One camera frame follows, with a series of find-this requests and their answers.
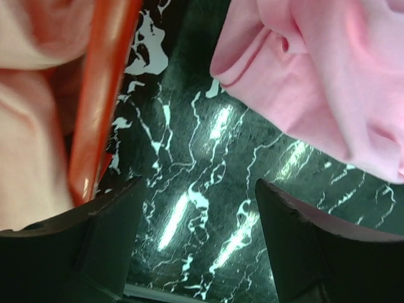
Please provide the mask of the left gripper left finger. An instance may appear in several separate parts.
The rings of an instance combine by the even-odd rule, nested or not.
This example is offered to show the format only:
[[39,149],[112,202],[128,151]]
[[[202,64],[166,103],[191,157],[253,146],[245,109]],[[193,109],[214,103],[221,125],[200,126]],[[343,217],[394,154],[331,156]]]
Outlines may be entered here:
[[141,218],[144,183],[22,230],[1,232],[2,302],[119,302]]

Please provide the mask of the pink t shirt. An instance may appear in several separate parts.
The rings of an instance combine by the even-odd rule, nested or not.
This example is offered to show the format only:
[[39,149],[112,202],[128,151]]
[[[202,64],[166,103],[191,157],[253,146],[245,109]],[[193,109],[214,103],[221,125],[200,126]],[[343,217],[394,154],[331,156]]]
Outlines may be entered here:
[[403,182],[402,1],[232,1],[210,73],[290,137]]

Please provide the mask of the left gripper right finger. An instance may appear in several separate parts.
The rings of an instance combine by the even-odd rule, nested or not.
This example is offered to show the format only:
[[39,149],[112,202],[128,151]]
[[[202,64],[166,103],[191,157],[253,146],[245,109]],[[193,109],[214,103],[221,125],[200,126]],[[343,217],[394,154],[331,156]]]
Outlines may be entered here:
[[280,302],[402,302],[403,237],[327,214],[259,179],[261,225]]

